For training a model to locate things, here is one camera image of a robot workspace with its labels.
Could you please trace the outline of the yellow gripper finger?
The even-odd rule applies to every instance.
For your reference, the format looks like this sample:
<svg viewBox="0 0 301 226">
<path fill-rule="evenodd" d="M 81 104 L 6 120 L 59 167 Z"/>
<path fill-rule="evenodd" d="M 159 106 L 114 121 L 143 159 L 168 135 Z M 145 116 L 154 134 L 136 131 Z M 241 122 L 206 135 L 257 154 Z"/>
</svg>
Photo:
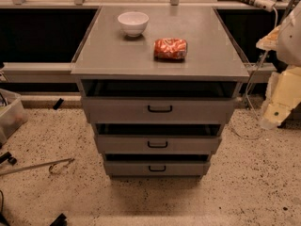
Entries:
<svg viewBox="0 0 301 226">
<path fill-rule="evenodd" d="M 272 72 L 265 96 L 260 126 L 269 130 L 280 126 L 301 103 L 301 68 L 289 66 L 282 73 Z"/>
</svg>

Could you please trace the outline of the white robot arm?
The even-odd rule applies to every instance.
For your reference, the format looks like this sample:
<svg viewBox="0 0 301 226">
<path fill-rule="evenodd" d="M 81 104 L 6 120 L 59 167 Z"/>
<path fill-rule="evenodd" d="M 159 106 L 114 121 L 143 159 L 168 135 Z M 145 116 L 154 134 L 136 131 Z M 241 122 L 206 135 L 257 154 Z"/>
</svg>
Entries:
<svg viewBox="0 0 301 226">
<path fill-rule="evenodd" d="M 256 47 L 275 51 L 277 59 L 288 65 L 282 73 L 272 73 L 262 105 L 260 126 L 274 129 L 301 103 L 301 2 Z"/>
</svg>

